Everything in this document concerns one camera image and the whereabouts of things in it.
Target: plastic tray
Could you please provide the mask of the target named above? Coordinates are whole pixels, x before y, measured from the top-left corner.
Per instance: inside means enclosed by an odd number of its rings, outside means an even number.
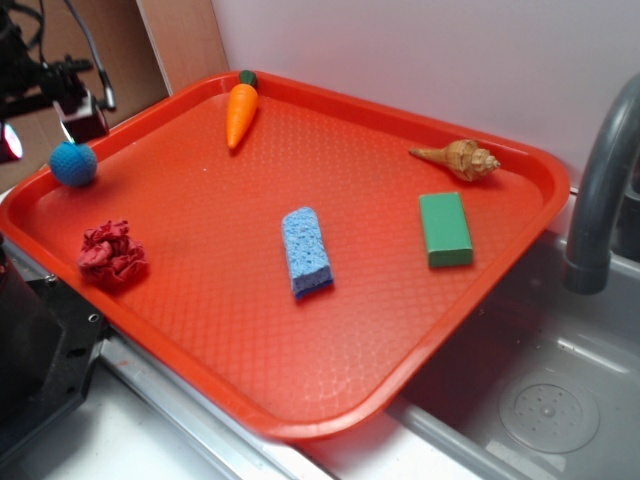
[[[240,422],[283,439],[381,410],[564,205],[550,155],[505,139],[258,73],[259,110],[229,152],[230,73],[92,144],[97,178],[45,169],[0,206],[0,229],[109,321]],[[469,184],[412,157],[473,138],[502,162]],[[460,192],[471,266],[429,269],[418,198]],[[335,285],[296,301],[285,215],[318,214]],[[85,229],[126,219],[149,257],[124,288],[85,283]]]

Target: sink basin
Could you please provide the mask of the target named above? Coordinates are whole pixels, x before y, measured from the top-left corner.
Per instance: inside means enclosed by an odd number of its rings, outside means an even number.
[[[545,233],[402,395],[524,478],[637,479],[640,268],[576,295],[563,248]]]

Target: blue yarn ball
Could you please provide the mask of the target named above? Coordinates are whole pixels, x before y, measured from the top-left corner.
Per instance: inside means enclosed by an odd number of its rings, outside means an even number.
[[[98,170],[95,153],[87,145],[62,142],[49,158],[53,176],[63,185],[81,187],[86,185]]]

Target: red cloth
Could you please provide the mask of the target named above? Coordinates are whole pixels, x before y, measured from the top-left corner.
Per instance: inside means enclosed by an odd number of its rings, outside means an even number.
[[[142,243],[132,240],[126,220],[111,220],[84,232],[78,266],[82,276],[105,286],[128,280],[147,264]]]

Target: spiral shell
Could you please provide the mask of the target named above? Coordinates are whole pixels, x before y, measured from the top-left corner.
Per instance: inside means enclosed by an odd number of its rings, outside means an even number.
[[[412,155],[448,167],[456,177],[475,182],[484,178],[496,168],[500,162],[489,150],[478,147],[475,140],[456,140],[442,149],[412,148]]]

